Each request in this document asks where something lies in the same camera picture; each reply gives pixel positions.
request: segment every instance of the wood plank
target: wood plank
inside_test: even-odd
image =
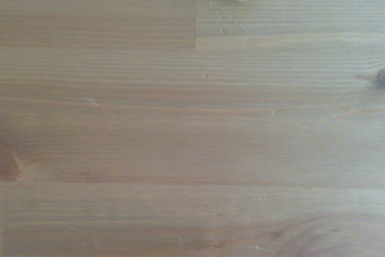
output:
[[[7,188],[8,184],[6,182],[0,182],[0,256],[5,256],[4,254],[4,234],[5,234],[5,203],[7,197]]]
[[[6,256],[381,256],[385,249],[383,190],[18,183],[9,196]]]
[[[385,96],[354,78],[370,53],[1,55],[20,180],[385,186]]]
[[[0,45],[193,49],[195,0],[3,0]]]
[[[383,46],[384,17],[385,0],[197,0],[196,50]]]

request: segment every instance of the wooden surface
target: wooden surface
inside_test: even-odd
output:
[[[384,256],[385,0],[1,0],[0,256]]]

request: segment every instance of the wooden tabletop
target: wooden tabletop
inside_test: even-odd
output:
[[[0,256],[384,256],[383,67],[385,0],[0,0]]]

